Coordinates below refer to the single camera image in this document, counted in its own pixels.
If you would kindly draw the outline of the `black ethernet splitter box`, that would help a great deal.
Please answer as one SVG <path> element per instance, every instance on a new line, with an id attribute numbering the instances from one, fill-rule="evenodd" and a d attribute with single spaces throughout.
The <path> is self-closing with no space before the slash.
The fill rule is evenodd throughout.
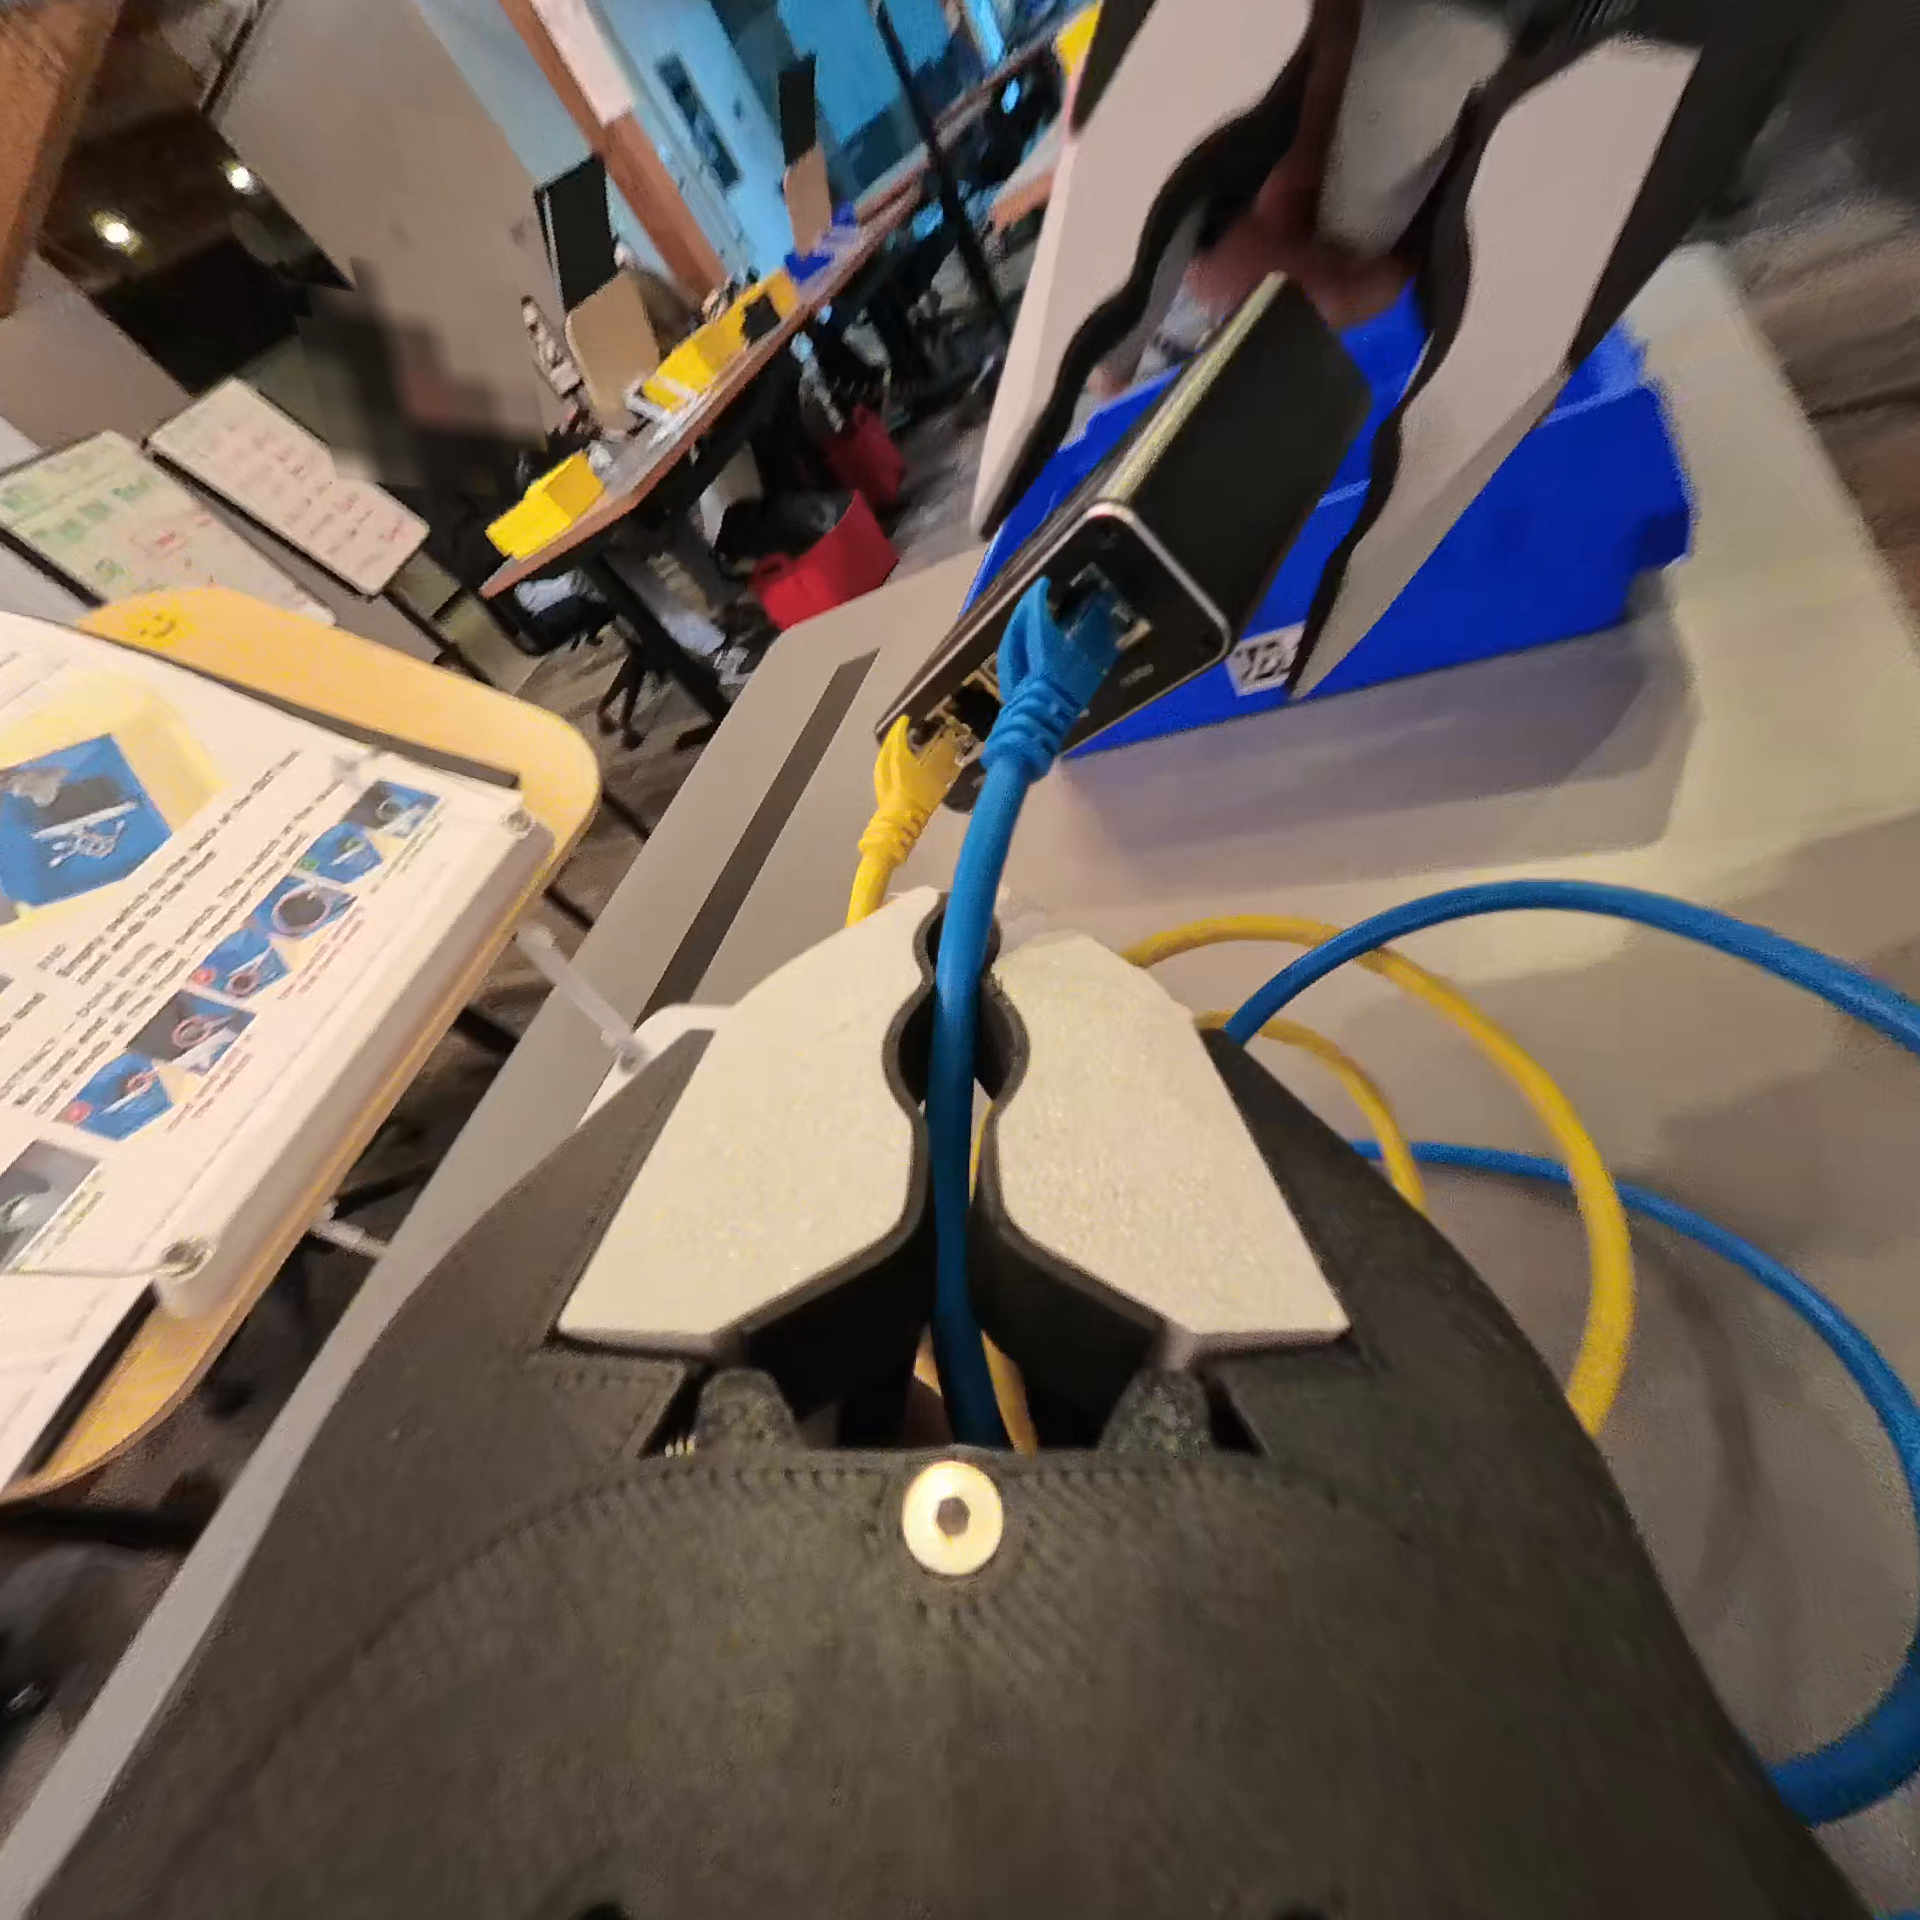
<path id="1" fill-rule="evenodd" d="M 917 745 L 983 750 L 1002 707 L 996 649 L 1044 582 L 1066 627 L 1121 619 L 1118 665 L 1066 729 L 1080 750 L 1217 668 L 1332 492 L 1372 389 L 1310 295 L 1271 274 L 1184 368 L 1090 420 L 996 522 L 963 613 L 883 712 Z"/>

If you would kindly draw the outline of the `small yellow parts bin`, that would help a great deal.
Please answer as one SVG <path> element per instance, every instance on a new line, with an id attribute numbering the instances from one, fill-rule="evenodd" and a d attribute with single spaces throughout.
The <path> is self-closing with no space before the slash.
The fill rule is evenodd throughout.
<path id="1" fill-rule="evenodd" d="M 643 406 L 654 414 L 675 411 L 702 398 L 739 357 L 772 336 L 798 304 L 798 286 L 786 266 L 735 292 L 713 319 L 706 319 L 639 385 Z"/>
<path id="2" fill-rule="evenodd" d="M 590 449 L 574 449 L 526 482 L 515 503 L 485 524 L 502 559 L 526 559 L 569 533 L 608 493 Z"/>

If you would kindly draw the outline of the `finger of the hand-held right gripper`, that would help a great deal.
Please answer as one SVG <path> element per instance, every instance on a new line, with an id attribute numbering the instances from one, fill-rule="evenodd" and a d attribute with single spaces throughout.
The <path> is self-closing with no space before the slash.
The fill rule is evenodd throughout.
<path id="1" fill-rule="evenodd" d="M 1287 695 L 1310 695 L 1552 410 L 1637 207 L 1616 156 L 1651 147 L 1627 61 L 1580 61 L 1478 132 L 1438 190 L 1419 254 L 1428 342 L 1372 444 L 1352 533 L 1328 559 Z"/>
<path id="2" fill-rule="evenodd" d="M 973 536 L 1013 513 L 1114 357 L 1301 129 L 1324 4 L 1102 4 L 987 411 Z"/>

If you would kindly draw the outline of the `red storage bag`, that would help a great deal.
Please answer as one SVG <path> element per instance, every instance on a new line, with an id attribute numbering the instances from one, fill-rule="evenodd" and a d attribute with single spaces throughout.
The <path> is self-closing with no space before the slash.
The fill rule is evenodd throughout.
<path id="1" fill-rule="evenodd" d="M 877 411 L 846 410 L 841 424 L 822 431 L 817 447 L 833 482 L 862 493 L 875 517 L 901 510 L 906 458 Z"/>
<path id="2" fill-rule="evenodd" d="M 803 553 L 754 562 L 746 592 L 775 629 L 791 631 L 826 612 L 883 587 L 901 569 L 901 552 L 875 517 L 865 492 L 841 493 L 841 513 Z"/>

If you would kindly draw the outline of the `blue plastic bin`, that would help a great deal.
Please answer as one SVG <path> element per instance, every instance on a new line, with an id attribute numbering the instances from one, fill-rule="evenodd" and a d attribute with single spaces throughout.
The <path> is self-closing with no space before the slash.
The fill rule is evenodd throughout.
<path id="1" fill-rule="evenodd" d="M 1347 328 L 1342 342 L 1367 373 L 1372 410 L 1246 631 L 1222 665 L 1092 735 L 1080 754 L 1287 704 L 1287 668 L 1321 567 L 1355 518 L 1375 428 L 1426 349 L 1413 295 Z M 1645 368 L 1640 332 L 1616 320 L 1313 695 L 1328 702 L 1615 629 L 1637 584 L 1684 559 L 1690 543 L 1692 487 L 1668 398 Z"/>

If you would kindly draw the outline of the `whiteboard with green writing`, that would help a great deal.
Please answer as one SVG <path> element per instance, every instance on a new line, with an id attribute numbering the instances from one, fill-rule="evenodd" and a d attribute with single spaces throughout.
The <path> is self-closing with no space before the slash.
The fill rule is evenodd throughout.
<path id="1" fill-rule="evenodd" d="M 120 431 L 7 466 L 3 536 L 96 606 L 141 592 L 231 587 L 332 622 L 329 606 Z"/>

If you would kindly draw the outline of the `printed instruction sheet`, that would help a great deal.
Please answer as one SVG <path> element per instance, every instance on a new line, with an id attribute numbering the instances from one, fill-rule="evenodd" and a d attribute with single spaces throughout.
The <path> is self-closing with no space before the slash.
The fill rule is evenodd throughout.
<path id="1" fill-rule="evenodd" d="M 511 773 L 3 618 L 7 1479 L 53 1455 L 132 1331 L 170 1321 L 144 1210 L 112 1225 L 127 1151 L 446 800 L 530 809 Z"/>

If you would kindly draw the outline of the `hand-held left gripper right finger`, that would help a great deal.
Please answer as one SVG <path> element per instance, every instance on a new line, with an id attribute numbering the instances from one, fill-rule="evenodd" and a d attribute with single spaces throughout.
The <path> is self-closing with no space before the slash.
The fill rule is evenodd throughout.
<path id="1" fill-rule="evenodd" d="M 987 1112 L 970 1212 L 973 1309 L 1048 1445 L 1260 1447 L 1229 1386 L 1352 1331 L 1313 1193 L 1284 1166 L 1284 1090 L 1224 1068 L 1192 1014 L 1080 933 L 987 968 Z"/>

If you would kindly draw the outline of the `whiteboard with red writing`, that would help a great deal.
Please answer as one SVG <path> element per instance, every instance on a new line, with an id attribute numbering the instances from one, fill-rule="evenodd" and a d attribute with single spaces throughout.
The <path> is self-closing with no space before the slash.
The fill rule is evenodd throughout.
<path id="1" fill-rule="evenodd" d="M 362 599 L 383 596 L 429 537 L 423 517 L 240 378 L 163 420 L 144 449 Z"/>

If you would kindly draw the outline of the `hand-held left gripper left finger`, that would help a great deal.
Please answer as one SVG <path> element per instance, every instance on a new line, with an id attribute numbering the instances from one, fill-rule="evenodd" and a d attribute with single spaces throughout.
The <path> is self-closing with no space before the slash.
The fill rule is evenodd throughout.
<path id="1" fill-rule="evenodd" d="M 663 1114 L 554 1331 L 754 1369 L 795 1417 L 909 1369 L 935 1304 L 926 1068 L 944 900 L 911 887 L 639 1075 Z"/>

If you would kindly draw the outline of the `white metal document stand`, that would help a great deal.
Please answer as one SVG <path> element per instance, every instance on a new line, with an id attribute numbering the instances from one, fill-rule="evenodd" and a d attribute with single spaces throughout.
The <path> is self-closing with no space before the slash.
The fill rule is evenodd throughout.
<path id="1" fill-rule="evenodd" d="M 526 922 L 554 835 L 523 805 L 454 805 L 327 927 L 163 1137 L 130 1149 L 112 1225 L 165 1321 L 214 1317 L 272 1240 L 303 1237 L 479 977 Z"/>

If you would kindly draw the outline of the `brown background work table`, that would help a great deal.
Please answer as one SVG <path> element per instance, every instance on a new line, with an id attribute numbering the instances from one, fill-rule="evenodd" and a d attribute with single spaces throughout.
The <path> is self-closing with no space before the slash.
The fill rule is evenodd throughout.
<path id="1" fill-rule="evenodd" d="M 744 357 L 725 364 L 706 393 L 675 410 L 663 428 L 625 444 L 613 458 L 605 493 L 552 540 L 538 543 L 523 559 L 501 562 L 479 596 L 501 612 L 511 612 L 513 592 L 523 582 L 578 569 L 599 587 L 622 627 L 622 644 L 639 674 L 672 682 L 687 692 L 702 720 L 684 728 L 684 750 L 706 745 L 726 720 L 731 698 L 707 658 L 691 654 L 663 627 L 663 619 L 639 599 L 611 559 L 611 543 L 628 530 L 643 540 L 643 553 L 660 552 L 663 533 L 716 477 L 716 471 L 748 444 L 753 431 L 767 420 L 772 406 L 798 380 L 798 364 L 791 353 L 792 339 L 826 310 L 846 289 L 875 263 L 890 235 L 911 219 L 923 200 L 923 185 L 901 185 L 886 197 L 869 203 L 869 219 L 852 232 L 841 232 L 826 266 L 803 280 L 795 307 L 780 319 Z"/>

